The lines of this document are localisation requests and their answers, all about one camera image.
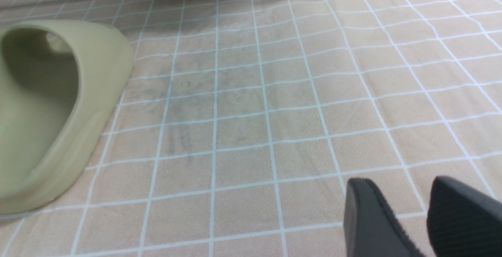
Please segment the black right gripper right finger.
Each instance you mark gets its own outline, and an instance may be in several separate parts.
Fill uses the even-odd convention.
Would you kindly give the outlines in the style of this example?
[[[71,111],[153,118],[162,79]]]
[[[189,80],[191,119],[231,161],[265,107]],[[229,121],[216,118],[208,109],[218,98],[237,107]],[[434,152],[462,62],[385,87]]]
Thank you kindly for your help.
[[[427,232],[438,257],[500,257],[501,203],[455,178],[437,176],[430,192]]]

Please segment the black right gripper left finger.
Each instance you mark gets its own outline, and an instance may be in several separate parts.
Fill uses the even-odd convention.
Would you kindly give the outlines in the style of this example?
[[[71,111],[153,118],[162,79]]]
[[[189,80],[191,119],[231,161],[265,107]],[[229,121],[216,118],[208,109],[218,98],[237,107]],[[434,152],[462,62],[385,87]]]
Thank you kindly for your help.
[[[378,186],[350,178],[344,209],[348,257],[423,257],[397,220]]]

